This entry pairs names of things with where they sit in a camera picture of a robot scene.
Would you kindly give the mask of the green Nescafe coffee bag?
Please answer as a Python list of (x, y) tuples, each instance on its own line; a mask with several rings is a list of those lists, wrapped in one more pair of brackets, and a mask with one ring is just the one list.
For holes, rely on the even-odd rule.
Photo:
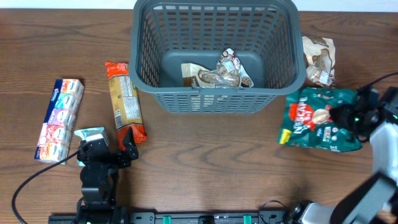
[(356, 93), (347, 89), (305, 87), (286, 96), (277, 142), (285, 146), (351, 152), (362, 148), (347, 129), (339, 127), (330, 111), (356, 103)]

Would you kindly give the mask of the beige mushroom bag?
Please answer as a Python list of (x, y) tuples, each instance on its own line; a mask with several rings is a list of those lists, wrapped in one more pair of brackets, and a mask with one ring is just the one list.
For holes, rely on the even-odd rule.
[[(254, 86), (254, 82), (232, 49), (226, 49), (221, 54), (214, 70), (194, 63), (181, 64), (181, 70), (183, 85), (193, 89), (243, 89)], [(182, 112), (253, 113), (257, 110), (253, 96), (190, 95), (177, 98)]]
[(334, 41), (329, 38), (308, 35), (302, 37), (303, 53), (307, 62), (307, 79), (323, 88), (335, 87)]

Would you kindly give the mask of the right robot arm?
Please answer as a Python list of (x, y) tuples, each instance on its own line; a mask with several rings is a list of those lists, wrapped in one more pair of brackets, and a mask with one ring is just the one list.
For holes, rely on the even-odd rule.
[(310, 200), (301, 203), (290, 214), (292, 223), (382, 223), (378, 213), (383, 208), (397, 215), (397, 88), (390, 86), (379, 96), (362, 87), (358, 96), (355, 105), (343, 105), (330, 114), (339, 127), (370, 143), (372, 176), (335, 207)]

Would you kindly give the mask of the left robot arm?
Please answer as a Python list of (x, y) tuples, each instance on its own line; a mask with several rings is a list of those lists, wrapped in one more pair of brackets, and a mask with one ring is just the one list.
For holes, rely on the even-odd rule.
[(109, 139), (104, 127), (74, 131), (81, 138), (78, 162), (83, 205), (79, 205), (76, 223), (129, 223), (125, 208), (116, 205), (119, 170), (131, 166), (139, 157), (132, 128), (122, 136), (122, 149), (109, 150)]

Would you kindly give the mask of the teal wet wipes packet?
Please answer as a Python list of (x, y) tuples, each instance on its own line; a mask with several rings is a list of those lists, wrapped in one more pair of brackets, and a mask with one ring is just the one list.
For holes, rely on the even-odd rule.
[(103, 155), (108, 151), (103, 140), (95, 140), (87, 142), (85, 141), (86, 136), (96, 130), (105, 130), (104, 127), (86, 128), (74, 131), (74, 134), (81, 138), (80, 145), (78, 147), (79, 154), (77, 155), (78, 165), (86, 166), (91, 161), (94, 161), (97, 157)]

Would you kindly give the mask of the Kleenex tissue multipack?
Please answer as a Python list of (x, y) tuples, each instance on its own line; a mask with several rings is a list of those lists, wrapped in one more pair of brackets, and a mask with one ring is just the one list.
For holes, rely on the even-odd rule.
[(34, 159), (56, 163), (68, 156), (84, 86), (78, 79), (57, 79), (40, 131)]

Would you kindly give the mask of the orange spaghetti packet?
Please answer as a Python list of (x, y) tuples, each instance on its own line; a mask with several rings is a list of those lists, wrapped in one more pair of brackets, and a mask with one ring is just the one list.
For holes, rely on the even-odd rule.
[(130, 128), (135, 143), (147, 139), (139, 95), (129, 77), (128, 66), (128, 63), (105, 62), (119, 148), (122, 151), (126, 149), (123, 146), (123, 139)]

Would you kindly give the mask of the grey plastic basket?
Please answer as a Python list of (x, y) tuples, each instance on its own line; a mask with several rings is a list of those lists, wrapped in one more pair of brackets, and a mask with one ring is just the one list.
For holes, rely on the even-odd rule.
[[(183, 63), (214, 70), (226, 49), (252, 87), (184, 85)], [(129, 76), (171, 113), (256, 113), (305, 81), (299, 12), (290, 0), (138, 1)]]

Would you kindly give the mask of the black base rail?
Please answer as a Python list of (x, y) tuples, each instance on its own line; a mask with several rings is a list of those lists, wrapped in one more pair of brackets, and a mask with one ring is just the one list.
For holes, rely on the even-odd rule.
[(79, 215), (51, 215), (48, 223), (123, 223), (123, 224), (285, 224), (288, 221), (284, 210), (266, 210), (241, 213), (153, 213), (135, 212), (111, 215), (109, 212), (80, 213)]

